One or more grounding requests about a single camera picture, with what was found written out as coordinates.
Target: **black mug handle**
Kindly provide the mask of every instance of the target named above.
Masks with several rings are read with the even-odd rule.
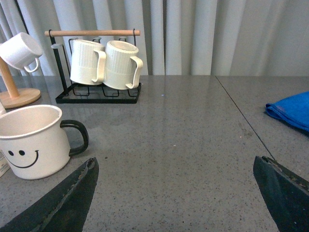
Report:
[[[76,128],[82,134],[83,140],[84,140],[83,145],[70,149],[69,156],[78,155],[78,154],[86,151],[88,144],[89,144],[89,136],[88,136],[87,129],[83,125],[83,123],[76,121],[76,120],[62,120],[61,123],[60,123],[60,128],[63,128],[63,127]]]

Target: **white mug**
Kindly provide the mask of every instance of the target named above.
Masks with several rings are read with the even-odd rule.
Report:
[[[28,180],[44,178],[63,168],[70,156],[87,149],[85,126],[61,117],[61,109],[52,105],[27,106],[0,116],[0,148],[15,175]],[[78,129],[84,143],[70,148],[64,127]]]
[[[70,79],[84,85],[102,84],[105,53],[100,43],[73,40]]]
[[[143,62],[136,55],[139,49],[124,41],[108,41],[103,83],[115,89],[132,89],[139,86]]]
[[[0,57],[10,66],[29,73],[40,67],[39,57],[43,54],[41,46],[26,33],[19,33],[0,45]],[[36,67],[30,70],[27,66],[36,62]]]

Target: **blue cloth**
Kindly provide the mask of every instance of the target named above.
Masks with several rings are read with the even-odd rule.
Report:
[[[309,131],[309,92],[266,104],[269,116],[284,120],[297,128]]]

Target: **curtain fold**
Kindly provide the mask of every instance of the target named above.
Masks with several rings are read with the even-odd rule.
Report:
[[[288,0],[0,1],[0,43],[26,32],[43,48],[41,69],[59,75],[53,30],[138,29],[142,74],[309,75],[309,1]],[[56,37],[71,59],[70,37]],[[80,37],[92,40],[93,37]],[[101,36],[104,45],[119,36]],[[126,40],[134,43],[133,37]],[[60,52],[65,75],[63,52]]]

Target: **black metal mug rack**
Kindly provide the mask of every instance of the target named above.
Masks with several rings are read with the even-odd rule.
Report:
[[[136,46],[136,36],[140,35],[139,30],[80,30],[80,31],[53,31],[45,32],[45,35],[50,37],[52,49],[56,58],[57,67],[60,74],[60,79],[63,87],[63,92],[56,97],[56,103],[113,103],[113,104],[135,104],[138,101],[141,90],[141,83],[135,89],[117,90],[106,86],[105,84],[88,86],[79,83],[73,83],[68,87],[60,59],[59,49],[62,47],[66,66],[70,76],[70,67],[63,44],[57,44],[56,36],[97,36],[92,41],[98,40],[98,36],[133,36],[134,45]],[[70,52],[71,41],[76,38],[69,39]]]

